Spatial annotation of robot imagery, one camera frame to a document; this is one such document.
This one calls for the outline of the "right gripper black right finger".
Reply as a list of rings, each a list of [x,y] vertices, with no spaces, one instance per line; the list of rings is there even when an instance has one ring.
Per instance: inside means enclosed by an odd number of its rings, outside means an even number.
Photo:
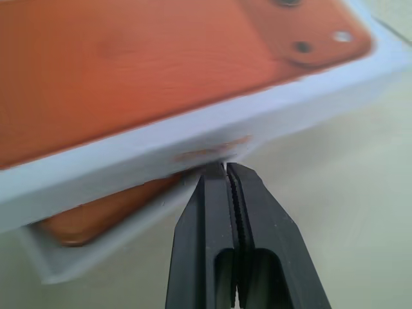
[[[300,230],[257,172],[227,166],[240,237],[241,308],[330,308]]]

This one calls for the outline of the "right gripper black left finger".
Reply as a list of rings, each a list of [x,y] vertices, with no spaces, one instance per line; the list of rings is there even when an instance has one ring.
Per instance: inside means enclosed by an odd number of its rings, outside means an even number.
[[[233,308],[238,247],[227,172],[209,164],[174,229],[165,307]]]

